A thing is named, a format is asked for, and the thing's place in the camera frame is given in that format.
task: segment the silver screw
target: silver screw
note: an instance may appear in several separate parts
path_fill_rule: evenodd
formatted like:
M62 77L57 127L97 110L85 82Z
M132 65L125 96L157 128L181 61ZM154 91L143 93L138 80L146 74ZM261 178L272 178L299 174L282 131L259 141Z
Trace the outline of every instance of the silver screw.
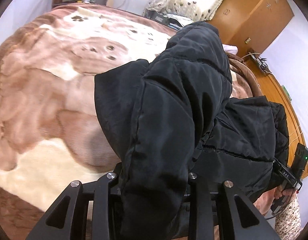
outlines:
M233 187L233 182L232 181L230 181L230 180L226 180L226 181L224 181L224 185L225 185L225 187Z
M107 178L109 178L109 179L114 179L114 178L116 178L116 173L115 172L110 172L110 173L107 173Z
M71 186L72 187L78 187L79 183L80 183L79 180L74 180L74 181L71 182Z
M190 178L190 179L196 179L196 178L197 178L197 174L194 173L194 172L190 172L190 173L189 173L189 178Z

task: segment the triangular cutout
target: triangular cutout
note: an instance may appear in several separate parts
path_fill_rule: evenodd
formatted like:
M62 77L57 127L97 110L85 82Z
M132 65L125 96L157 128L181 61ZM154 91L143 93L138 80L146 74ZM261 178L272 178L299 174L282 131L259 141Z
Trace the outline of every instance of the triangular cutout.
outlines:
M65 224L66 214L71 198L65 196L52 211L46 220L46 225L54 228L62 229Z
M256 218L253 212L248 208L240 196L234 196L235 204L238 211L238 216L241 221L241 226L243 228L248 228L251 226L256 226L260 221Z

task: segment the blanket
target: blanket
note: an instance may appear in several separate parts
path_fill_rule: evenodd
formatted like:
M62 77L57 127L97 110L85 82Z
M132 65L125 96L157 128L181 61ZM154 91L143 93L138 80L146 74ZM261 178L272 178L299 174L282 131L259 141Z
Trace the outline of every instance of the blanket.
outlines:
M94 75L153 61L174 34L128 12L71 4L0 46L0 224L12 240L25 239L71 181L97 180L119 162L96 117ZM233 60L232 96L253 96L257 83Z

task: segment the jacket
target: jacket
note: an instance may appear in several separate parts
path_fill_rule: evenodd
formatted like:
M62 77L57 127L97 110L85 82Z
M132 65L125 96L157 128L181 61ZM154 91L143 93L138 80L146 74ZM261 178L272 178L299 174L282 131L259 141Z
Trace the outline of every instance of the jacket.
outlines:
M231 179L251 199L281 182L272 161L287 160L284 108L265 97L230 99L231 82L218 30L205 22L178 31L152 63L95 76L97 118L122 161L125 239L175 235L191 169Z

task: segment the wooden bed frame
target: wooden bed frame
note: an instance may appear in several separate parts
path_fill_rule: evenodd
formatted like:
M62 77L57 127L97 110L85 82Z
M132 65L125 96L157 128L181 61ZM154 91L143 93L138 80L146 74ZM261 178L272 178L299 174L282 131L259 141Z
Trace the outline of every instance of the wooden bed frame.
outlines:
M273 75L264 76L255 63L248 59L245 64L252 70L258 83L260 85L262 93L267 97L269 101L280 103L284 106L286 112L286 120L288 123L288 130L290 135L290 148L289 148L289 161L288 165L291 165L294 159L294 153L298 143L305 144L305 139L299 125L299 120L294 112L294 109L288 99L286 93L283 91L281 85L278 83ZM305 171L302 178L308 176L308 163L305 167Z

